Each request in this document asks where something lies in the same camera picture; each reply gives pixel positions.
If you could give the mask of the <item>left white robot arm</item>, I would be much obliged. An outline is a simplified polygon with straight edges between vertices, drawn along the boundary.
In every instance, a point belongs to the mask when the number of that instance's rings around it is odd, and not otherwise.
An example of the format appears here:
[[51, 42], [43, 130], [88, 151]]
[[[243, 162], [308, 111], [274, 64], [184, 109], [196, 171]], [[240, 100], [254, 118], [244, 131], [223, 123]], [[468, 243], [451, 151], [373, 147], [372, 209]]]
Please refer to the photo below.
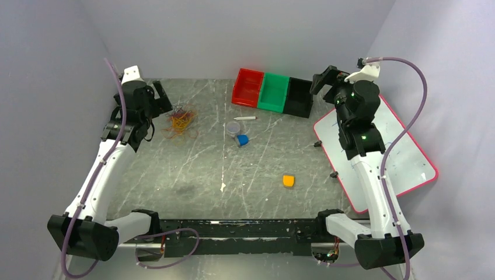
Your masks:
[[130, 166], [142, 141], [153, 131], [153, 119], [173, 108], [160, 81], [152, 85], [124, 82], [123, 95], [115, 94], [117, 107], [102, 134], [95, 162], [78, 195], [63, 215], [52, 215], [47, 229], [62, 256], [107, 261], [119, 244], [135, 237], [157, 241], [162, 233], [158, 213], [136, 209], [107, 220], [109, 203], [120, 177]]

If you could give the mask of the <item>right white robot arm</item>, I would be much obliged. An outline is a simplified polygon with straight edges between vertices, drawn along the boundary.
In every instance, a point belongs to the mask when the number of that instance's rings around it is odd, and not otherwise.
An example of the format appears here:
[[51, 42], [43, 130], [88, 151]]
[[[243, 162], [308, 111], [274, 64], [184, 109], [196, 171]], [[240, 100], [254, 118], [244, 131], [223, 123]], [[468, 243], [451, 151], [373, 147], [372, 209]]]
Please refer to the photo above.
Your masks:
[[319, 214], [316, 237], [333, 237], [350, 245], [364, 269], [407, 264], [424, 247], [399, 205], [398, 195], [436, 179], [438, 173], [426, 154], [380, 94], [378, 64], [355, 73], [327, 67], [313, 76], [310, 92], [324, 86], [324, 101], [332, 109], [313, 126], [332, 177], [342, 185], [358, 213], [369, 215], [369, 226], [341, 210]]

